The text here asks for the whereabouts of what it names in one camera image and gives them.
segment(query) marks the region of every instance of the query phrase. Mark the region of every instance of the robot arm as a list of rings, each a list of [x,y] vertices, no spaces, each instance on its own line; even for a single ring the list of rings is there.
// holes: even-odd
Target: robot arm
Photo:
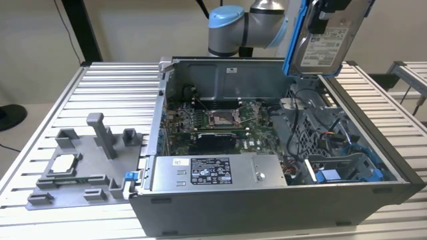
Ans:
[[[208,52],[230,57],[238,47],[276,47],[289,34],[284,74],[336,75],[373,2],[300,0],[297,12],[285,10],[278,0],[256,0],[249,12],[240,6],[221,6],[209,15]]]

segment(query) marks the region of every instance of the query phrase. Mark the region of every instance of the slotted aluminum surface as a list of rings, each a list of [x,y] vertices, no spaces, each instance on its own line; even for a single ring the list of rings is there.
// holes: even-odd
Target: slotted aluminum surface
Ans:
[[[0,196],[0,206],[2,206],[0,209],[0,237],[11,239],[52,239],[58,235],[66,239],[138,239],[145,237],[129,204],[36,211],[26,211],[23,204],[46,166],[46,160],[53,153],[56,143],[52,137],[60,127],[80,125],[80,118],[84,118],[88,112],[97,111],[105,114],[105,121],[113,125],[113,132],[118,133],[124,128],[130,127],[148,134],[153,110],[149,100],[153,101],[158,80],[156,71],[157,64],[94,63],[89,68],[81,70],[81,76],[84,76],[81,80],[77,74],[74,84],[78,83],[78,85],[76,87],[70,84],[73,94],[68,95],[69,100],[58,102],[57,110],[53,107],[53,116],[46,119],[46,127],[41,129],[40,137],[37,138],[36,132],[34,138],[29,140],[13,163],[11,169],[15,171],[11,171],[10,180]],[[336,79],[427,182],[425,128],[376,83],[365,77],[358,67],[344,64]],[[76,129],[78,134],[92,134],[88,127],[78,126]],[[380,208],[356,227],[202,236],[189,239],[397,240],[422,239],[425,236],[427,189],[424,188],[405,203]]]

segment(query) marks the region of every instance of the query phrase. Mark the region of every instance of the barcode sticker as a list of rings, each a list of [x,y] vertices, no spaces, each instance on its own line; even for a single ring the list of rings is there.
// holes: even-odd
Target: barcode sticker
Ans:
[[[338,53],[348,28],[326,27],[324,34],[312,34],[309,37],[301,67],[329,67]]]

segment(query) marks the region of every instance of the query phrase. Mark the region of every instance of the black stand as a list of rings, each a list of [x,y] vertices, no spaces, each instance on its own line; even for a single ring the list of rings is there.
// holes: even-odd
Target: black stand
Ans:
[[[21,105],[0,106],[0,132],[13,128],[26,117],[26,110]]]

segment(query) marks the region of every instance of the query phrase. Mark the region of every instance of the white wall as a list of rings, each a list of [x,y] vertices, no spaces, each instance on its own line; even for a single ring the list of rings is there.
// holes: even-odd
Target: white wall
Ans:
[[[52,0],[1,0],[0,104],[53,102],[77,66]]]
[[[209,10],[218,4],[204,2]],[[253,1],[224,2],[248,9]],[[85,0],[85,5],[105,61],[206,54],[206,19],[193,0]],[[425,9],[427,0],[376,0],[346,59],[368,72],[385,71],[396,60],[425,61]],[[273,54],[253,51],[257,57]],[[0,1],[0,104],[53,102],[76,69],[53,0]]]
[[[393,61],[427,61],[427,0],[376,0],[346,60],[368,73],[384,73]]]
[[[218,0],[204,0],[208,11]],[[225,0],[249,10],[252,0]],[[157,61],[161,56],[205,56],[208,20],[194,0],[86,0],[101,54],[106,61]],[[273,49],[257,49],[270,57]]]

